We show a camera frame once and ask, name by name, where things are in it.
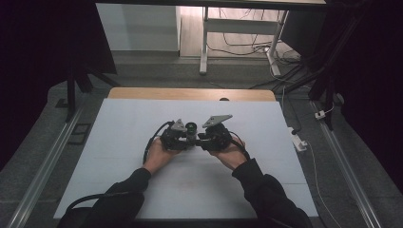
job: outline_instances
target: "gray floor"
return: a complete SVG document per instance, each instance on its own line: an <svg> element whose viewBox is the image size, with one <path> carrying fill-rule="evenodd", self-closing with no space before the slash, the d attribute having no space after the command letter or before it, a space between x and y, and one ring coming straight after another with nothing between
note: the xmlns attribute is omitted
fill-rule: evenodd
<svg viewBox="0 0 403 228"><path fill-rule="evenodd" d="M199 75L198 60L180 59L172 56L136 56L115 52L115 63L119 76L111 78L124 86L155 87L226 87L248 88L255 84L271 81L260 86L270 89L277 82L270 76L266 61L256 60L211 60L206 76ZM281 66L282 72L290 66ZM111 89L109 85L91 76L95 88L79 120L79 124L93 124L103 98ZM366 227L355 199L344 180L334 155L313 117L313 110L306 99L307 88L301 88L284 99L284 116L289 126L302 130L299 136L310 142L314 149L317 165L317 185L321 196L341 227ZM10 217L24 196L39 165L50 146L61 131L67 115L65 108L56 108L60 99L67 97L66 84L55 86L49 91L48 104L35 126L27 135L14 157L0 173L0 227L6 227ZM403 223L403 197L396 189L372 152L348 126L339 112L334 110L335 133L346 151L354 170L368 194L383 227L401 227ZM72 136L69 141L76 143L80 136ZM83 150L81 144L67 144L57 162L48 183L34 207L26 227L55 227L57 220L52 216L63 196L69 178ZM317 210L327 227L338 227L324 208L318 193L311 151L298 155L308 181ZM315 227L323 227L318 218L312 218Z"/></svg>

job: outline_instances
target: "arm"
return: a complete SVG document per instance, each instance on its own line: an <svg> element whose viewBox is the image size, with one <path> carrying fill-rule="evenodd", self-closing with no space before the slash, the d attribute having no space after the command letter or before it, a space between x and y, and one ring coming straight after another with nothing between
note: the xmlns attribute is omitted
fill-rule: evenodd
<svg viewBox="0 0 403 228"><path fill-rule="evenodd" d="M151 176L180 152L164 150L161 140L156 139L151 144L143 167L134 171L128 179L113 184L106 191L107 194L125 192L130 194L98 199L82 227L126 227L129 225L143 205L143 191L147 188Z"/></svg>
<svg viewBox="0 0 403 228"><path fill-rule="evenodd" d="M240 149L233 144L223 151L211 151L210 154L233 170L232 176L240 181L245 198L264 224L284 223L288 227L312 227L308 216L286 197L278 180L262 174L255 159L247 161Z"/></svg>

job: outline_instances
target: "metal rail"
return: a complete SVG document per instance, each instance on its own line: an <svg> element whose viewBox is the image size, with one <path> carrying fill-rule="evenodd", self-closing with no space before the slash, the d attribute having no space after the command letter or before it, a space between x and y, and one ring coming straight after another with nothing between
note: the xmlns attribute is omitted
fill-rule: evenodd
<svg viewBox="0 0 403 228"><path fill-rule="evenodd" d="M17 209L14 211L14 214L12 215L7 226L8 228L20 228L25 226L33 207L36 204L36 201L39 199L46 183L48 182L48 178L53 171L56 162L59 160L59 157L65 148L68 137L70 136L74 125L77 123L81 113L83 112L86 100L87 95L83 94L77 111L72 116L70 121L63 127L62 132L53 143L47 156L39 167L38 172L30 183L29 188L21 199L20 204L18 204Z"/></svg>
<svg viewBox="0 0 403 228"><path fill-rule="evenodd" d="M315 112L318 112L318 108L315 106L314 102L311 102L311 107ZM333 154L335 155L335 159L340 167L341 173L346 180L353 197L356 200L357 206L361 211L362 217L364 218L367 226L370 228L380 228L382 227L379 218L377 217L373 206L371 205L367 194L364 189L362 189L359 184L358 178L355 175L355 172L350 165L343 149L338 142L338 139L335 133L329 130L328 126L322 120L319 120L320 127L322 128L323 134L330 145Z"/></svg>

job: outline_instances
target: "hand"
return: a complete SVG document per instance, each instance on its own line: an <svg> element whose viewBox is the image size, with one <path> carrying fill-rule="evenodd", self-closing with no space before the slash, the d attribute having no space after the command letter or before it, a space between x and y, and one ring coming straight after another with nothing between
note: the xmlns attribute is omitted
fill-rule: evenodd
<svg viewBox="0 0 403 228"><path fill-rule="evenodd" d="M181 150L165 150L160 138L154 140L148 150L148 157L143 168L147 169L151 175L164 167L172 158L181 153Z"/></svg>
<svg viewBox="0 0 403 228"><path fill-rule="evenodd" d="M245 142L241 142L238 138L232 138L234 141L245 146ZM216 156L226 167L231 170L236 169L240 164L246 162L246 158L242 151L234 144L229 144L222 151L209 151L212 156Z"/></svg>

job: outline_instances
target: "person's left hand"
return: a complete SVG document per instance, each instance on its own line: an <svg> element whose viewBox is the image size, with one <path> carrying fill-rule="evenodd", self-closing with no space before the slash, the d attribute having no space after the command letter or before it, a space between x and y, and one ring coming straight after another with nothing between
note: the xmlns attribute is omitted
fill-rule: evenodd
<svg viewBox="0 0 403 228"><path fill-rule="evenodd" d="M148 157L143 168L147 169L151 175L153 175L160 168L169 163L175 155L181 152L181 150L165 150L160 138L157 138L148 150Z"/></svg>

